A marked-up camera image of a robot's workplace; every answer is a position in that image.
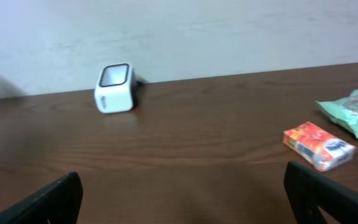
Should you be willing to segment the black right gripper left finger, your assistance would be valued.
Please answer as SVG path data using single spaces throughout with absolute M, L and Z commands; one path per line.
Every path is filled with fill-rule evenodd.
M 0 224 L 76 224 L 83 198 L 77 172 L 69 172 L 0 212 Z

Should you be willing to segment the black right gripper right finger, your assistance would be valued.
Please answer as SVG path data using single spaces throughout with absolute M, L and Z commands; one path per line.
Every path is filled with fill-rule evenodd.
M 358 223 L 358 192 L 299 162 L 289 162 L 284 188 L 297 223 L 324 223 L 324 210 L 339 223 Z

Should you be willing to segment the orange tissue pack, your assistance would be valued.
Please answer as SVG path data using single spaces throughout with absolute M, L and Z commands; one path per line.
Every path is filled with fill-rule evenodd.
M 309 121 L 284 131 L 282 143 L 321 172 L 331 170 L 351 160 L 356 151 L 356 147 L 352 144 Z

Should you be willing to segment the teal snack packet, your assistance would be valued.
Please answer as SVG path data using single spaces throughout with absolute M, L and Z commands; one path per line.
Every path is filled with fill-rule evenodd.
M 358 90 L 335 101 L 316 101 L 321 112 L 333 123 L 351 132 L 358 139 Z

